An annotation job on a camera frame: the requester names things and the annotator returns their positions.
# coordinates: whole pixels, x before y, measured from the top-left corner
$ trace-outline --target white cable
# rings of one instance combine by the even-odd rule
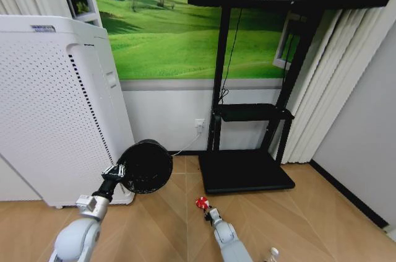
[[[191,144],[193,144],[193,143],[198,139],[198,137],[199,137],[200,135],[201,135],[201,133],[198,133],[197,136],[196,136],[186,147],[182,148],[179,152],[177,152],[177,153],[175,153],[174,155],[172,155],[172,157],[174,157],[174,156],[180,154],[182,151],[184,151],[184,150],[187,149],[189,146],[191,146]]]

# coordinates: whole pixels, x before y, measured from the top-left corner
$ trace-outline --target black cable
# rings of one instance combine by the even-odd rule
[[[222,104],[223,104],[223,102],[224,102],[224,101],[223,101],[223,98],[224,98],[225,96],[227,96],[228,93],[230,92],[230,90],[225,89],[224,86],[225,86],[225,82],[227,81],[227,78],[228,78],[228,71],[229,71],[229,69],[230,69],[231,58],[233,57],[234,46],[235,46],[235,42],[236,42],[236,35],[238,34],[238,28],[239,28],[239,22],[241,21],[241,16],[242,16],[242,8],[241,8],[241,11],[239,12],[238,22],[236,23],[234,42],[233,42],[233,47],[232,47],[232,49],[231,49],[230,60],[228,61],[227,73],[225,74],[225,78],[224,78],[224,82],[223,82],[222,91],[220,92],[220,97],[219,97],[219,99],[218,99],[218,101],[219,101],[219,102],[221,101]]]
[[[283,78],[282,78],[282,86],[285,83],[285,78],[286,78],[286,66],[287,66],[287,60],[289,58],[289,52],[290,52],[290,48],[291,48],[291,43],[293,42],[295,35],[294,33],[291,35],[291,39],[289,42],[289,47],[287,48],[287,53],[286,53],[286,60],[285,60],[285,65],[283,66]]]

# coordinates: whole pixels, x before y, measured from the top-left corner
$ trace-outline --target wall outlet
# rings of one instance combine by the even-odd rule
[[[197,129],[197,133],[200,134],[204,130],[205,127],[205,119],[204,118],[196,118],[195,127]]]

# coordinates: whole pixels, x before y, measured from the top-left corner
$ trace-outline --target tv stand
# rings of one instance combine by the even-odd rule
[[[207,152],[199,156],[200,169],[208,194],[240,191],[282,190],[294,188],[295,183],[281,168],[283,152],[294,116],[286,104],[303,65],[308,48],[322,17],[322,10],[311,9],[307,15],[305,32],[300,41],[290,69],[286,75],[276,104],[219,104],[223,67],[230,26],[231,7],[222,6],[218,36],[216,70],[214,78],[212,111],[209,124]],[[273,136],[283,120],[276,159],[269,154]],[[259,149],[221,151],[222,122],[268,121]]]

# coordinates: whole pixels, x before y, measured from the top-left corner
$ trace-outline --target white air purifier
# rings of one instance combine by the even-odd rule
[[[105,29],[0,15],[0,154],[39,197],[74,205],[133,143]],[[32,198],[26,185],[8,188],[14,198],[0,201]],[[118,185],[112,203],[133,196]]]

